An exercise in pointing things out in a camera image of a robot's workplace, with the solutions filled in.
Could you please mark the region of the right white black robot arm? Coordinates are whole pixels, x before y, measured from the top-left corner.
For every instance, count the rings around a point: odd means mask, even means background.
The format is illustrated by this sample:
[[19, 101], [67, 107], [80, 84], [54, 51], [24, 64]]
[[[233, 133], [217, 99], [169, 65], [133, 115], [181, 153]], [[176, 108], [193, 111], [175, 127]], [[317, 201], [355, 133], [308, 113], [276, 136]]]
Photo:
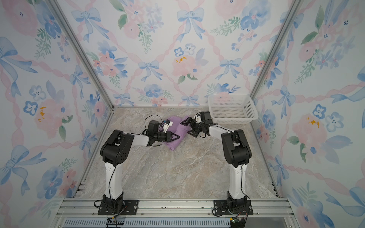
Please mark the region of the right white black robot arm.
[[241, 129], [230, 130], [213, 123], [212, 120], [197, 121], [191, 117], [183, 120], [181, 125], [189, 126], [188, 132], [193, 137], [198, 137], [201, 132], [207, 136], [221, 140], [223, 155], [230, 166], [230, 186], [227, 192], [227, 206], [232, 214], [252, 215], [252, 201], [244, 192], [245, 173], [252, 157], [244, 131]]

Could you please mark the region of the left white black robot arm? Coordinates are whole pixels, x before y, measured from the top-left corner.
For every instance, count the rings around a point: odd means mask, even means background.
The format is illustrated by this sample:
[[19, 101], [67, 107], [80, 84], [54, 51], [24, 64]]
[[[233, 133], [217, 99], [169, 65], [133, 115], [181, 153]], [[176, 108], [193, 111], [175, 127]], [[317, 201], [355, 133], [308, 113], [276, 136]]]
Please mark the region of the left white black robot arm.
[[155, 142], [174, 142], [180, 136], [170, 131], [143, 131], [142, 134], [114, 130], [100, 150], [106, 168], [106, 190], [102, 203], [108, 208], [120, 211], [124, 207], [122, 178], [123, 163], [134, 146], [153, 146]]

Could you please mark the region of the purple long pants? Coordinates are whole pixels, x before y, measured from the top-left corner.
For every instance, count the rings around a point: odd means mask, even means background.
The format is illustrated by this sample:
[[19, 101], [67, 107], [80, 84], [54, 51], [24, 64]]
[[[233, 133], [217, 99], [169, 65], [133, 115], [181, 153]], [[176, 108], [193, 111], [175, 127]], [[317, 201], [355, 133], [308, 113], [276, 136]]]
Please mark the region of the purple long pants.
[[185, 138], [185, 136], [188, 134], [188, 132], [191, 130], [190, 126], [182, 125], [181, 122], [186, 120], [189, 116], [185, 116], [183, 118], [177, 117], [177, 116], [171, 116], [168, 118], [169, 121], [173, 122], [173, 125], [168, 128], [168, 131], [178, 135], [180, 138], [177, 140], [174, 140], [172, 142], [164, 142], [171, 151], [174, 151], [178, 145], [182, 142], [182, 140]]

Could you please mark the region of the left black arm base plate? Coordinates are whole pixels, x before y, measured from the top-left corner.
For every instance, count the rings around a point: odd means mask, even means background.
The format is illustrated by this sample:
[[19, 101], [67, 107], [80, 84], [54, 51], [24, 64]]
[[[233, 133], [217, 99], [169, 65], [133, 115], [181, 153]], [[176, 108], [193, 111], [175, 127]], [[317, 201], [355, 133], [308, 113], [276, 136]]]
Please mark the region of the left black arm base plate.
[[103, 199], [98, 209], [98, 215], [136, 215], [139, 200], [124, 199], [112, 203], [109, 198]]

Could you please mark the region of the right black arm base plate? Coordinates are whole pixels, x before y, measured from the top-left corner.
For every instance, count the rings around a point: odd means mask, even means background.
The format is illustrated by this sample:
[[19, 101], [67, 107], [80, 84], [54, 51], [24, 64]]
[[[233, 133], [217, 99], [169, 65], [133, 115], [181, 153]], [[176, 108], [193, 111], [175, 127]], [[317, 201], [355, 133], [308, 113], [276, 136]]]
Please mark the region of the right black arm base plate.
[[238, 214], [246, 216], [253, 215], [253, 209], [250, 200], [247, 200], [246, 202], [231, 202], [227, 199], [216, 199], [213, 201], [213, 214], [216, 216], [237, 216]]

